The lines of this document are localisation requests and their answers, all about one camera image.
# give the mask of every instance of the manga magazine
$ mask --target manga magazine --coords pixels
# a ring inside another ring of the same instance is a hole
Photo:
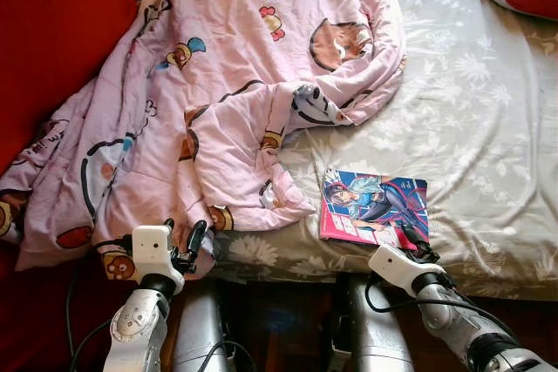
[[[416,250],[428,242],[426,182],[329,168],[323,180],[320,238]]]

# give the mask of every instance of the red fabric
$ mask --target red fabric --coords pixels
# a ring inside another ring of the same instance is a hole
[[[514,9],[558,20],[558,0],[506,0]]]
[[[0,0],[0,172],[37,126],[98,72],[133,0]]]
[[[99,70],[136,16],[134,0],[0,0],[0,173],[38,125]],[[13,273],[17,248],[0,242],[2,371],[69,366],[64,303],[75,262]],[[80,274],[71,305],[76,346],[124,303],[131,282],[109,281],[97,257]],[[87,345],[80,372],[102,368],[110,340]]]
[[[0,242],[0,257],[15,261],[16,248]],[[135,287],[109,281],[97,254],[56,267],[11,273],[0,280],[0,359],[3,372],[60,371],[70,367],[65,332],[65,297],[79,270],[70,305],[74,348],[90,330],[111,318]],[[99,331],[79,356],[78,370],[102,370],[111,345],[107,329]]]

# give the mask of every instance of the wooden floor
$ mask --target wooden floor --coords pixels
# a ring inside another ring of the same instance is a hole
[[[248,349],[258,371],[325,371],[329,339],[324,324],[334,306],[332,285],[223,282],[219,288],[232,337]],[[405,295],[390,292],[390,298],[402,301]],[[558,303],[474,300],[510,326],[526,348],[558,362]],[[416,372],[466,371],[441,340],[425,331],[416,308],[398,312],[398,320]],[[248,371],[242,355],[237,359],[239,372]]]

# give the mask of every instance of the floral bedsheet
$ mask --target floral bedsheet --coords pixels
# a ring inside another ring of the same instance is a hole
[[[558,301],[558,25],[490,0],[399,2],[399,92],[358,128],[291,136],[280,158],[316,213],[277,231],[219,233],[213,274],[366,272],[368,247],[318,238],[319,184],[334,166],[426,179],[431,243],[463,292]]]

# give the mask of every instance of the cartoon print blanket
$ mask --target cartoon print blanket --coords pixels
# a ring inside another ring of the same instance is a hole
[[[314,211],[278,158],[285,135],[358,125],[397,90],[397,0],[160,0],[99,76],[0,179],[17,269],[84,255],[141,224],[269,230]],[[214,264],[211,236],[198,272]],[[134,265],[99,247],[114,279]]]

